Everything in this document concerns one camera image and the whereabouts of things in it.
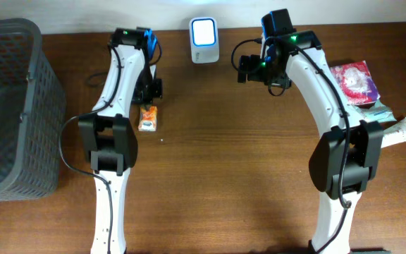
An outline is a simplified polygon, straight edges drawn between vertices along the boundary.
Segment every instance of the white wall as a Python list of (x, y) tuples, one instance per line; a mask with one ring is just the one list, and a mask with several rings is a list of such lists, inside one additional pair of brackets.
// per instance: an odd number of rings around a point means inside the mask
[(294, 25), (406, 21), (406, 0), (0, 0), (0, 18), (28, 18), (43, 33), (187, 29), (197, 16), (241, 28), (280, 8)]

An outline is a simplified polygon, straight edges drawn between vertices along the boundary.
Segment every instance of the white device with blue screen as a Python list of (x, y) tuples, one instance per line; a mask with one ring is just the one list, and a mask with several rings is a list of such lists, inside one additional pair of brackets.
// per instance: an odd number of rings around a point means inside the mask
[(219, 34), (213, 18), (193, 18), (189, 22), (190, 51), (196, 64), (213, 63), (219, 59)]

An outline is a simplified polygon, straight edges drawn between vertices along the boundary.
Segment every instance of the pink packet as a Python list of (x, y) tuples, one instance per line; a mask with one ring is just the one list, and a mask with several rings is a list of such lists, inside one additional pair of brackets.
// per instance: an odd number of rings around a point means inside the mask
[(330, 71), (349, 103), (371, 104), (380, 98), (366, 61), (331, 67)]

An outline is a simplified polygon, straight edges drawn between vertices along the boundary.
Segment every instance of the white packet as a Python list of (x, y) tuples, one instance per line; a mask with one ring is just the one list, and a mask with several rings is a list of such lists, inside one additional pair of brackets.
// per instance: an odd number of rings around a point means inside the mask
[(406, 117), (383, 131), (381, 148), (406, 142)]
[(394, 118), (393, 110), (390, 107), (383, 105), (378, 99), (376, 103), (370, 109), (360, 109), (354, 106), (355, 110), (364, 117), (364, 120), (368, 123), (378, 121), (379, 123), (385, 123), (389, 121), (397, 121)]

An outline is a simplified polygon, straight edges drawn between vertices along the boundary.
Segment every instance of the wooden surface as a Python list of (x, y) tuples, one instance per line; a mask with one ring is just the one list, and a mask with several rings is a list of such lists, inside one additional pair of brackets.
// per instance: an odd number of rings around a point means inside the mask
[[(406, 116), (406, 23), (318, 25), (330, 65), (366, 60), (382, 102)], [(236, 83), (229, 57), (260, 28), (220, 30), (219, 62), (195, 65), (188, 31), (157, 33), (164, 80), (155, 133), (138, 133), (128, 183), (125, 237), (131, 253), (263, 253), (304, 248), (316, 228), (318, 193), (308, 160), (318, 142), (296, 87), (272, 97), (259, 83)], [(44, 52), (67, 93), (67, 117), (89, 111), (106, 71), (109, 34), (44, 36)], [(257, 54), (258, 44), (239, 49)], [(138, 107), (131, 122), (138, 123)], [(65, 153), (81, 169), (78, 128)], [(0, 202), (0, 253), (89, 253), (94, 181), (61, 167), (59, 187), (36, 201)], [(406, 253), (406, 143), (383, 149), (376, 178), (355, 211), (352, 248)]]

